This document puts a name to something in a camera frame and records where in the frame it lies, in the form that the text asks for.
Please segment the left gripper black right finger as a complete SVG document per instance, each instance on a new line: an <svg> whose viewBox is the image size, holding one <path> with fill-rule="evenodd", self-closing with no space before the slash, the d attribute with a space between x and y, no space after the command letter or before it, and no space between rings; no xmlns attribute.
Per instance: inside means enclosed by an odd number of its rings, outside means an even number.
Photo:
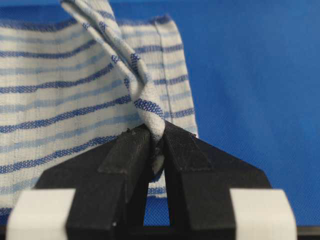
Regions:
<svg viewBox="0 0 320 240"><path fill-rule="evenodd" d="M270 189L265 173L165 123L164 173L170 226L176 240L234 240L231 188Z"/></svg>

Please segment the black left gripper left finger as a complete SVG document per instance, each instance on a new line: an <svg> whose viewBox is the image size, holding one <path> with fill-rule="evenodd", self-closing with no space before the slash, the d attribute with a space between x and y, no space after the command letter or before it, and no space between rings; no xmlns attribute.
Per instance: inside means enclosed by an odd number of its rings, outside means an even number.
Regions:
<svg viewBox="0 0 320 240"><path fill-rule="evenodd" d="M75 189L68 239L122 240L143 226L151 143L140 125L42 173L36 189Z"/></svg>

